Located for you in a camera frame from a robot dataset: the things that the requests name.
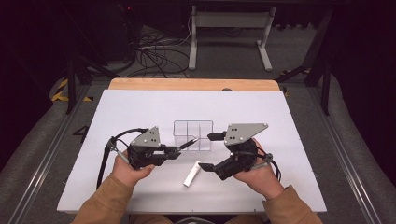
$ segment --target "white table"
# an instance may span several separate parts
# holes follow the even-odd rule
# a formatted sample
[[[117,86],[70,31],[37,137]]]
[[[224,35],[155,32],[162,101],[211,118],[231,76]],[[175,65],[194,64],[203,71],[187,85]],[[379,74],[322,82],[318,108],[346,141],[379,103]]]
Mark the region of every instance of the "white table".
[[[110,136],[132,128],[158,126],[163,144],[175,143],[175,120],[213,120],[214,132],[227,130],[229,123],[268,123],[257,134],[264,150],[271,152],[282,172],[281,183],[292,184],[315,212],[326,211],[303,144],[281,91],[127,91],[106,90],[91,128],[78,154],[58,211],[76,213],[95,192],[95,184]],[[136,135],[125,135],[129,143]],[[110,153],[105,175],[116,153]],[[182,152],[175,161],[166,161],[141,180],[127,213],[161,214],[243,214],[263,212],[258,195],[233,177],[221,181],[215,173],[201,171],[189,188],[184,179],[196,160],[217,164],[229,156],[222,142],[213,142],[211,151]]]

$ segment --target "person's hand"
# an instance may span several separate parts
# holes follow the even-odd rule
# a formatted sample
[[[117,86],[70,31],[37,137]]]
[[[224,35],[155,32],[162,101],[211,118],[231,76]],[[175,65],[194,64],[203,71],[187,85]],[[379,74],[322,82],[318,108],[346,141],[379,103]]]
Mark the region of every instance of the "person's hand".
[[[262,149],[260,143],[257,142],[256,139],[252,139],[256,142],[257,147]],[[262,162],[263,160],[261,158],[257,158],[256,164]],[[256,192],[262,194],[267,200],[274,199],[285,190],[277,180],[271,164],[248,172],[239,172],[233,177],[248,184]]]
[[[123,151],[122,154],[128,158],[128,152],[126,150]],[[135,170],[129,163],[124,161],[119,156],[116,156],[112,174],[124,185],[134,188],[137,182],[147,177],[154,167],[154,165],[149,165],[141,170]]]

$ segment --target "dark floor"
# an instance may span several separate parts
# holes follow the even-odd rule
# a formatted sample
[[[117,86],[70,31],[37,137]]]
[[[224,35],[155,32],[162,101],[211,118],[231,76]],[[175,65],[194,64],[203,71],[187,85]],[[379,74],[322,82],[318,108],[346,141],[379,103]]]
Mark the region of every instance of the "dark floor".
[[[312,28],[287,28],[280,31],[273,29],[267,43],[274,71],[265,72],[260,54],[255,47],[255,40],[261,31],[244,31],[236,38],[219,33],[206,32],[199,37],[197,67],[186,71],[188,77],[201,78],[249,78],[273,79],[283,70],[297,67],[303,61],[315,30]],[[187,43],[175,47],[189,53]],[[166,55],[170,60],[186,66],[188,59],[175,52]],[[138,64],[122,76],[139,69]],[[184,77],[182,74],[173,77]],[[373,160],[370,151],[361,139],[359,132],[350,119],[337,81],[333,78],[330,97],[330,116],[327,118],[337,132],[348,158],[352,162],[359,181],[364,186],[370,203],[377,212],[378,218],[372,218],[364,211],[364,204],[355,191],[353,178],[337,156],[337,146],[326,126],[326,119],[317,104],[312,92],[320,86],[308,89],[304,86],[305,75],[299,75],[281,84],[286,87],[286,97],[296,127],[303,141],[308,159],[314,172],[318,175],[318,184],[328,212],[320,213],[324,223],[396,223],[396,189],[384,176]],[[56,211],[63,193],[64,181],[73,168],[74,161],[81,147],[81,136],[73,132],[90,125],[101,94],[108,87],[109,79],[94,77],[86,96],[92,96],[92,102],[83,102],[74,115],[64,139],[54,155],[50,169],[44,174],[44,181],[39,183],[37,195],[32,195],[32,204],[26,210],[26,216],[20,223],[69,223],[72,215]],[[29,182],[35,175],[37,167],[46,155],[52,140],[65,117],[67,102],[54,102],[53,107],[37,123],[16,150],[5,169],[0,174],[0,223],[6,223],[15,211]]]

